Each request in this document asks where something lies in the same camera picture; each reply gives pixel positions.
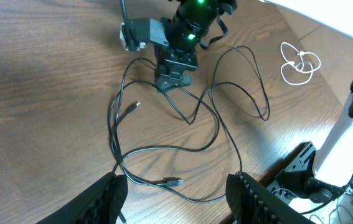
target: green led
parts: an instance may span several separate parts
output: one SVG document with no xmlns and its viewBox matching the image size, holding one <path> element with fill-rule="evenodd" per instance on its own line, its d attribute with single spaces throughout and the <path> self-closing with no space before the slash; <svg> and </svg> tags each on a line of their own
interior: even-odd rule
<svg viewBox="0 0 353 224">
<path fill-rule="evenodd" d="M 194 34 L 189 34 L 189 36 L 187 37 L 189 40 L 194 39 L 195 35 Z"/>
</svg>

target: coiled white cable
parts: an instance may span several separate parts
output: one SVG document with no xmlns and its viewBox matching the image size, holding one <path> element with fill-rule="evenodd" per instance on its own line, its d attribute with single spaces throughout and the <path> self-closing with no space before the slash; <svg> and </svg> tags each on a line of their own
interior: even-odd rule
<svg viewBox="0 0 353 224">
<path fill-rule="evenodd" d="M 295 65 L 295 62 L 293 61 L 289 61 L 287 60 L 287 58 L 285 57 L 284 55 L 284 52 L 283 52 L 283 45 L 286 44 L 290 47 L 292 47 L 295 51 L 296 51 L 296 55 L 299 55 L 299 57 L 301 58 L 301 62 L 298 63 L 297 65 Z M 281 66 L 280 68 L 280 72 L 281 72 L 281 76 L 283 77 L 283 80 L 287 83 L 287 84 L 290 84 L 290 85 L 304 85 L 304 84 L 307 84 L 311 79 L 312 79 L 312 76 L 313 76 L 313 72 L 318 70 L 321 66 L 321 61 L 320 61 L 320 58 L 315 54 L 315 53 L 312 53 L 312 52 L 303 52 L 303 51 L 298 51 L 297 48 L 295 48 L 294 46 L 292 46 L 291 44 L 287 43 L 287 42 L 283 42 L 281 43 L 280 45 L 280 51 L 281 51 L 281 55 L 283 56 L 284 60 L 286 61 L 286 63 L 284 65 Z M 313 66 L 312 66 L 312 63 L 310 62 L 305 62 L 302 58 L 303 55 L 306 55 L 306 54 L 311 54 L 311 55 L 314 55 L 318 60 L 319 60 L 319 65 L 314 69 Z M 303 71 L 303 68 L 304 68 L 304 64 L 305 63 L 308 63 L 311 67 L 310 71 Z M 284 66 L 286 65 L 291 65 L 293 68 L 295 68 L 295 70 L 299 73 L 302 73 L 302 74 L 309 74 L 310 73 L 310 76 L 309 78 L 305 81 L 305 82 L 301 82 L 301 83 L 291 83 L 289 82 L 285 76 L 284 76 L 284 73 L 283 73 L 283 68 Z"/>
</svg>

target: brown wood surface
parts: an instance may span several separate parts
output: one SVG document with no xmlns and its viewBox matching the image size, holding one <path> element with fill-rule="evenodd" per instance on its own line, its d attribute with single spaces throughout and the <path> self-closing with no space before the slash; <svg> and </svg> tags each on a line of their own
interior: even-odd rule
<svg viewBox="0 0 353 224">
<path fill-rule="evenodd" d="M 127 6 L 130 17 L 160 18 L 171 17 L 177 2 L 129 0 Z M 112 169 L 108 101 L 133 58 L 154 60 L 152 47 L 140 53 L 122 49 L 120 22 L 115 0 L 0 0 L 0 223 L 35 223 Z M 224 22 L 229 35 L 208 51 L 198 50 L 200 67 L 188 89 L 199 95 L 209 85 L 228 45 L 253 49 L 270 99 L 269 121 L 259 120 L 252 102 L 237 89 L 216 89 L 215 98 L 242 154 L 244 171 L 261 180 L 277 172 L 299 143 L 321 146 L 341 105 L 318 73 L 304 86 L 289 86 L 281 79 L 280 43 L 301 46 L 275 6 L 241 0 Z M 212 26 L 209 36 L 219 34 Z M 240 84 L 264 110 L 252 58 L 243 52 L 248 60 L 236 52 L 224 58 L 217 81 Z M 153 80 L 153 72 L 138 63 L 128 77 Z M 178 90 L 169 95 L 182 112 L 193 111 L 195 100 Z M 123 152 L 149 144 L 200 147 L 214 131 L 204 108 L 188 126 L 174 118 L 176 113 L 152 88 L 131 87 L 123 106 L 136 100 L 141 106 L 119 128 Z M 238 170 L 237 155 L 223 130 L 204 152 L 145 152 L 126 164 L 147 179 L 184 179 L 176 189 L 193 198 L 223 194 L 227 174 Z M 128 223 L 220 223 L 230 216 L 225 199 L 199 205 L 131 182 L 122 211 Z"/>
</svg>

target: wooden tabletop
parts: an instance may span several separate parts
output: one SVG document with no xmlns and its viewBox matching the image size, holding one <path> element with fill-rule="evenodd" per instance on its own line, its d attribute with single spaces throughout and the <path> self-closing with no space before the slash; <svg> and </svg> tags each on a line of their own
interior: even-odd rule
<svg viewBox="0 0 353 224">
<path fill-rule="evenodd" d="M 127 0 L 127 7 L 130 17 L 159 19 L 171 17 L 177 3 Z M 319 73 L 303 86 L 282 80 L 280 44 L 302 46 L 274 5 L 241 0 L 234 15 L 222 18 L 229 35 L 210 50 L 197 48 L 199 69 L 191 73 L 193 85 L 187 89 L 199 95 L 209 86 L 215 63 L 229 45 L 253 49 L 270 100 L 269 121 L 258 119 L 253 103 L 237 89 L 220 87 L 215 99 L 242 155 L 243 170 L 261 180 L 277 172 L 299 143 L 320 147 L 341 105 Z M 154 60 L 152 46 L 142 52 L 123 50 L 121 21 L 116 0 L 0 0 L 0 223 L 35 223 L 111 171 L 108 102 L 133 58 Z M 214 24 L 209 37 L 219 34 Z M 253 60 L 243 52 L 247 58 L 236 52 L 224 57 L 217 81 L 246 88 L 264 111 Z M 136 78 L 153 81 L 153 71 L 137 63 L 128 74 L 128 80 Z M 191 97 L 179 90 L 169 96 L 183 113 L 193 112 Z M 123 108 L 136 100 L 141 106 L 119 127 L 123 152 L 151 144 L 200 147 L 213 134 L 214 120 L 204 108 L 188 126 L 153 88 L 127 89 Z M 128 158 L 126 165 L 149 180 L 180 177 L 184 185 L 175 189 L 192 198 L 213 198 L 224 194 L 227 174 L 238 170 L 238 159 L 221 130 L 204 152 L 145 152 Z M 122 208 L 128 223 L 220 223 L 230 217 L 225 199 L 202 205 L 161 189 L 131 182 L 128 187 Z"/>
</svg>

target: wood grain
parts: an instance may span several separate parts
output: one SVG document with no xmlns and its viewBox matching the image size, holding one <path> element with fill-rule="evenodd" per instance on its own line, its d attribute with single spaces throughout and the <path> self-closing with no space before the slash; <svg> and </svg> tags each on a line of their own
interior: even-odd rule
<svg viewBox="0 0 353 224">
<path fill-rule="evenodd" d="M 160 0 L 127 2 L 130 17 L 170 17 L 177 7 L 177 2 Z M 260 180 L 275 172 L 299 143 L 312 141 L 320 147 L 341 105 L 318 73 L 304 86 L 283 82 L 279 44 L 300 44 L 275 6 L 241 0 L 237 12 L 224 21 L 229 35 L 210 50 L 198 51 L 200 67 L 188 89 L 200 94 L 209 85 L 228 45 L 253 49 L 270 99 L 269 121 L 257 119 L 252 102 L 238 90 L 220 87 L 215 98 L 242 154 L 244 171 Z M 154 59 L 152 47 L 140 53 L 122 49 L 120 22 L 114 0 L 0 0 L 0 223 L 35 223 L 112 169 L 108 101 L 119 90 L 130 60 Z M 220 33 L 212 26 L 209 37 Z M 243 86 L 264 110 L 252 58 L 244 52 L 248 60 L 236 52 L 225 56 L 217 81 Z M 153 80 L 153 72 L 139 63 L 128 77 Z M 183 113 L 193 111 L 196 102 L 185 93 L 169 95 Z M 214 131 L 208 111 L 202 108 L 188 126 L 148 86 L 125 91 L 123 106 L 136 100 L 141 106 L 120 125 L 123 152 L 149 144 L 199 147 Z M 176 189 L 194 198 L 224 194 L 227 174 L 238 169 L 223 131 L 204 152 L 145 152 L 126 164 L 151 180 L 180 177 L 185 183 Z M 220 223 L 230 216 L 224 199 L 198 205 L 131 182 L 122 211 L 128 223 Z"/>
</svg>

